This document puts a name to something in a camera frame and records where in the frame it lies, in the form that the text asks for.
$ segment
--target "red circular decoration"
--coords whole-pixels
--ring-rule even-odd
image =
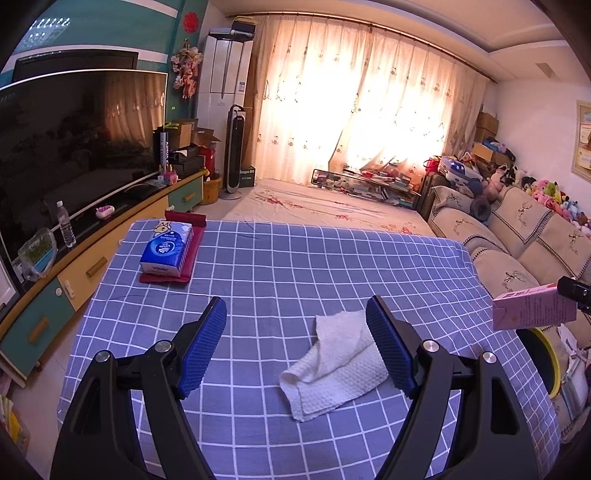
[[[195,33],[199,29],[199,17],[195,12],[187,12],[185,14],[183,28],[186,33]]]

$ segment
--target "green drawer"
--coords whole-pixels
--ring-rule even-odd
[[[168,206],[175,212],[189,212],[203,200],[203,177],[190,181],[168,194]]]
[[[0,350],[26,377],[61,328],[74,315],[74,308],[56,278],[22,311],[0,342]]]

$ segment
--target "curtain rod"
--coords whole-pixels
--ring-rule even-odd
[[[351,23],[357,23],[359,25],[365,25],[367,27],[372,27],[372,28],[381,28],[382,30],[387,30],[393,33],[396,33],[398,35],[400,35],[401,37],[404,38],[408,38],[409,40],[413,40],[415,42],[418,42],[422,45],[425,45],[427,47],[431,47],[441,53],[444,53],[445,55],[448,55],[450,57],[452,57],[453,59],[457,60],[458,62],[464,64],[466,67],[471,68],[472,70],[474,70],[475,72],[480,73],[483,77],[488,78],[492,83],[497,83],[497,81],[492,78],[490,75],[487,75],[486,73],[484,73],[482,70],[478,69],[477,67],[475,67],[474,65],[468,63],[466,60],[458,57],[457,55],[455,55],[454,53],[445,50],[444,48],[438,47],[437,45],[434,45],[432,43],[429,43],[426,40],[422,40],[418,37],[415,37],[413,35],[410,35],[408,33],[405,32],[401,32],[400,30],[396,30],[395,28],[391,28],[391,27],[386,27],[384,25],[376,25],[373,24],[371,22],[366,22],[364,20],[357,20],[355,18],[349,18],[349,17],[341,17],[340,15],[327,15],[327,14],[313,14],[311,12],[284,12],[284,11],[266,11],[266,12],[249,12],[249,13],[243,13],[243,14],[235,14],[235,15],[228,15],[226,18],[235,18],[238,16],[244,16],[244,17],[254,17],[254,16],[258,16],[258,17],[263,17],[263,16],[269,16],[269,15],[295,15],[295,16],[299,16],[299,17],[321,17],[321,18],[333,18],[335,20],[344,20],[347,22],[351,22]]]

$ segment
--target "red tray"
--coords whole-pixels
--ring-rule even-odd
[[[207,226],[205,215],[198,213],[183,213],[168,210],[164,217],[169,222],[184,222],[193,225],[193,237],[187,252],[187,258],[183,264],[183,271],[180,277],[163,277],[161,275],[152,275],[150,273],[142,273],[139,276],[140,283],[163,283],[168,281],[175,281],[179,283],[188,283],[193,276],[193,268],[195,267],[195,259],[197,258],[197,249],[201,243],[203,232]]]

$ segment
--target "drawer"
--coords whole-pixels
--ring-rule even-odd
[[[199,177],[168,194],[168,204],[175,212],[189,212],[203,200],[203,177]]]
[[[107,233],[57,275],[75,310],[82,307],[95,292],[131,224],[146,218],[163,218],[167,207],[166,198],[153,203]]]
[[[18,316],[0,342],[0,350],[27,377],[73,315],[74,308],[55,278]]]

